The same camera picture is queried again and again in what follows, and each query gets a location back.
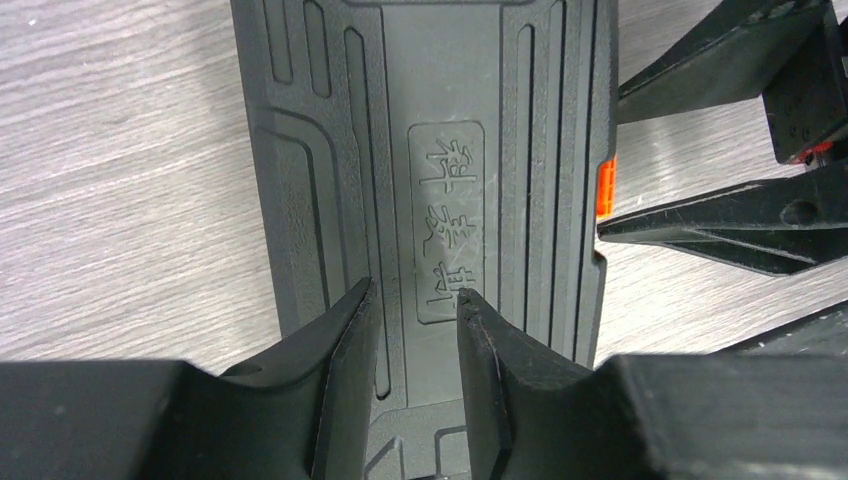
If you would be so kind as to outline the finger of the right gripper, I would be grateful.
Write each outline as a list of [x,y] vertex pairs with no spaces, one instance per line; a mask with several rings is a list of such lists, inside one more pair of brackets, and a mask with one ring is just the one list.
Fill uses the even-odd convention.
[[618,90],[629,124],[761,95],[829,9],[827,1],[720,2]]
[[847,165],[749,181],[601,222],[601,240],[662,246],[771,276],[847,255]]

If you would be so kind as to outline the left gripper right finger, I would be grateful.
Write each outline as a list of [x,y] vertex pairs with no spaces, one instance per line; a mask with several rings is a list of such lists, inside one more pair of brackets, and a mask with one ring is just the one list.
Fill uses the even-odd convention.
[[460,292],[475,479],[843,479],[847,307],[715,353],[570,361]]

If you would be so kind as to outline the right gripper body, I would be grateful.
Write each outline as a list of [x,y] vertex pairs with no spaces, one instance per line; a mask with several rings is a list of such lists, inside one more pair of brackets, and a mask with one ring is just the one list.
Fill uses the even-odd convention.
[[763,92],[778,163],[800,164],[847,142],[847,21],[830,1],[819,24]]

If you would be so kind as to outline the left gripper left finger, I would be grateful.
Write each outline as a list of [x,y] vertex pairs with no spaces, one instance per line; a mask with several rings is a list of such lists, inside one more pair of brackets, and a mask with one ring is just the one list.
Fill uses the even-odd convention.
[[379,322],[361,279],[220,375],[182,360],[5,362],[5,479],[359,479]]

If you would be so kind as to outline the black tool kit case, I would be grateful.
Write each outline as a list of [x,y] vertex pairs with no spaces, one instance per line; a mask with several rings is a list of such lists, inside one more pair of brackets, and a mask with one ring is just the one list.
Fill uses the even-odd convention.
[[469,476],[457,294],[594,361],[613,1],[235,1],[280,329],[363,277],[380,335],[355,479]]

